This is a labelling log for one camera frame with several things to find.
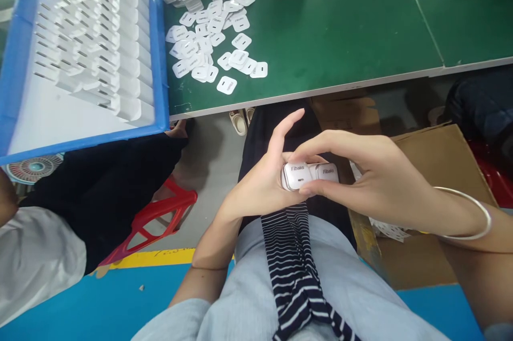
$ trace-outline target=white power adapter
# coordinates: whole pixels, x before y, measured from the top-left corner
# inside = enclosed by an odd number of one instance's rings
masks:
[[[317,179],[339,182],[337,166],[333,163],[285,164],[281,178],[282,187],[289,191],[299,190],[305,183]]]

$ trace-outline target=cardboard box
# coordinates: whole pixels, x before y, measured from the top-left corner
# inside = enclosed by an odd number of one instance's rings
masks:
[[[341,99],[337,94],[312,98],[321,128],[379,134],[379,115],[370,98]],[[432,186],[460,190],[497,206],[457,125],[437,126],[392,138]],[[340,178],[353,183],[347,159],[340,158]],[[438,239],[418,233],[404,243],[376,237],[369,219],[349,211],[359,255],[395,290],[457,283]]]

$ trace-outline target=hand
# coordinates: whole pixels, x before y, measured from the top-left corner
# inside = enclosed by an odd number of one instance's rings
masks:
[[[328,151],[355,162],[362,177],[353,185],[316,180],[303,185],[300,194],[323,195],[376,220],[438,235],[473,235],[486,227],[482,212],[464,198],[432,188],[385,136],[326,130],[300,145],[289,162]]]
[[[302,118],[301,108],[282,120],[273,131],[267,152],[246,176],[229,192],[219,209],[219,214],[228,220],[250,215],[265,215],[307,199],[299,192],[284,190],[281,186],[281,171],[291,153],[283,152],[285,135],[294,123]],[[319,156],[309,156],[303,162],[325,162]]]

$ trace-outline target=striped cloth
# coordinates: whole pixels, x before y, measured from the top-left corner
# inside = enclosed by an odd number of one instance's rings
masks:
[[[267,265],[278,309],[274,341],[285,341],[312,319],[330,324],[340,340],[360,340],[324,299],[310,246],[306,202],[263,216]]]

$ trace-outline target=silver bangle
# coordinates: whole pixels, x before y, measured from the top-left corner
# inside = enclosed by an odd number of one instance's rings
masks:
[[[473,241],[474,239],[483,238],[485,235],[487,235],[490,232],[490,230],[492,229],[492,217],[490,216],[490,213],[483,206],[483,204],[481,202],[479,202],[477,199],[472,198],[471,196],[469,196],[469,195],[467,195],[465,193],[462,193],[461,191],[458,191],[458,190],[447,189],[447,188],[443,188],[443,187],[439,187],[439,186],[434,186],[434,188],[438,189],[438,190],[447,191],[447,192],[450,192],[452,194],[456,194],[456,195],[458,195],[460,197],[468,199],[471,202],[474,202],[481,209],[481,211],[486,216],[486,228],[485,228],[485,230],[483,230],[479,234],[476,234],[476,235],[473,235],[473,236],[470,236],[470,237],[452,237],[452,236],[440,236],[440,237],[448,238],[448,239],[456,239],[458,241]]]

